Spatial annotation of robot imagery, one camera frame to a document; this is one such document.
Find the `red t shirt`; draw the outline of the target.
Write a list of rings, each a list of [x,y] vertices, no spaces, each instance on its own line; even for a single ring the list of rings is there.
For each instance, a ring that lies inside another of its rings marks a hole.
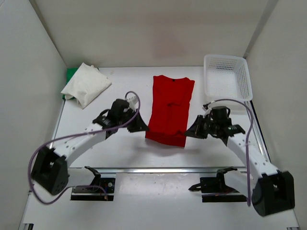
[[[175,147],[185,147],[189,107],[194,80],[153,76],[153,105],[145,138]]]

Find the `white t shirt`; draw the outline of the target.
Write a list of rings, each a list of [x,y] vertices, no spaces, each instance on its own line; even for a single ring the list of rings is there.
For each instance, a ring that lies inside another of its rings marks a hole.
[[[84,109],[111,84],[98,68],[82,63],[61,94],[65,100],[76,99],[77,105]]]

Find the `green t shirt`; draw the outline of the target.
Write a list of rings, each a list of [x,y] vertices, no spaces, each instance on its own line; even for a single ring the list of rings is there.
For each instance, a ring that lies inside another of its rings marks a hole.
[[[78,70],[78,68],[69,68],[69,69],[67,69],[66,84],[68,84],[68,82],[71,80],[71,78],[73,77],[73,75],[75,74],[75,72],[77,70]]]

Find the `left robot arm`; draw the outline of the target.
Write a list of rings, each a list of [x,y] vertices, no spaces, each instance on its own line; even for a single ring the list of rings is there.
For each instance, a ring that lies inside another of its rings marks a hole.
[[[116,99],[111,108],[104,110],[80,134],[65,137],[65,142],[53,148],[40,147],[29,163],[29,179],[35,181],[52,196],[69,187],[85,187],[90,192],[101,188],[100,173],[90,166],[71,168],[80,156],[119,129],[130,133],[148,131],[140,115],[138,96]]]

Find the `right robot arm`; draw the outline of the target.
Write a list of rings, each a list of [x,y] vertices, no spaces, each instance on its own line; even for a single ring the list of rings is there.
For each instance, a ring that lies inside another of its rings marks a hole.
[[[214,182],[199,183],[190,191],[202,191],[208,196],[209,186],[216,187],[224,195],[234,190],[246,197],[249,205],[264,217],[295,207],[294,178],[268,162],[259,150],[251,145],[249,135],[240,125],[234,125],[230,109],[216,106],[197,116],[185,136],[206,139],[208,136],[220,139],[245,165],[247,172],[241,173],[235,167],[219,169]]]

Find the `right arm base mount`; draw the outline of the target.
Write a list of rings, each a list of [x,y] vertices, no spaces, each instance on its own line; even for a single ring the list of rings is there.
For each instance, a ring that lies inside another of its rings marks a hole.
[[[235,167],[218,169],[215,177],[201,177],[198,184],[189,188],[190,192],[201,191],[203,203],[233,203],[246,202],[247,198],[225,184],[224,175],[230,172],[238,172]]]

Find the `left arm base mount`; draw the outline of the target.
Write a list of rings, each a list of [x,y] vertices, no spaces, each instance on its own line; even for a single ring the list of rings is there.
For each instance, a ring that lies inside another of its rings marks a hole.
[[[68,187],[72,188],[71,201],[113,201],[116,178],[103,175],[89,166],[69,168]]]

